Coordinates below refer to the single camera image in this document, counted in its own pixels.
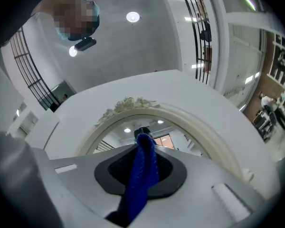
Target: shelving unit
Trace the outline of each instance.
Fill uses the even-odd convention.
[[[269,74],[267,74],[268,77],[275,80],[280,86],[285,88],[285,73],[281,70],[279,70],[276,67],[277,59],[279,58],[280,52],[285,52],[285,38],[275,34],[275,40],[272,42],[275,46],[274,54],[273,54],[273,60],[270,67]]]

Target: wall light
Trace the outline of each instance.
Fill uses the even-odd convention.
[[[253,3],[251,2],[251,0],[245,0],[248,4],[249,4],[249,6],[254,10],[254,11],[256,11],[256,8],[255,8],[255,6],[253,5]]]
[[[204,64],[203,64],[203,63],[199,63],[199,64],[197,64],[197,65],[196,65],[196,64],[193,64],[193,65],[192,65],[192,68],[196,68],[196,67],[197,67],[197,68],[199,68],[199,67],[204,67]]]
[[[243,106],[239,109],[239,111],[242,111],[245,106],[246,106],[246,104],[243,105]]]
[[[197,22],[198,21],[196,18],[192,18],[191,19],[191,17],[185,17],[185,20],[186,21],[192,21],[193,20],[193,22]]]
[[[245,80],[245,84],[248,84],[251,80],[253,79],[253,75],[248,77],[246,80]]]
[[[75,57],[77,55],[77,50],[75,49],[75,46],[71,46],[68,52],[71,57]]]
[[[127,14],[126,18],[127,18],[127,20],[128,20],[129,22],[135,23],[135,22],[139,21],[140,16],[139,16],[139,14],[136,13],[136,12],[130,12],[130,13]]]

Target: blue towel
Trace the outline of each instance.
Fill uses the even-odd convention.
[[[148,188],[159,182],[154,151],[155,141],[147,134],[137,137],[137,152],[133,162],[129,184],[125,190],[127,216],[132,222],[147,203]]]

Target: white machine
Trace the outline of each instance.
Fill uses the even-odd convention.
[[[44,150],[0,134],[0,190],[33,227],[119,227],[106,217],[118,208],[125,188],[118,176],[129,172],[135,148],[50,161]],[[160,182],[128,227],[253,227],[272,204],[211,160],[155,152]]]

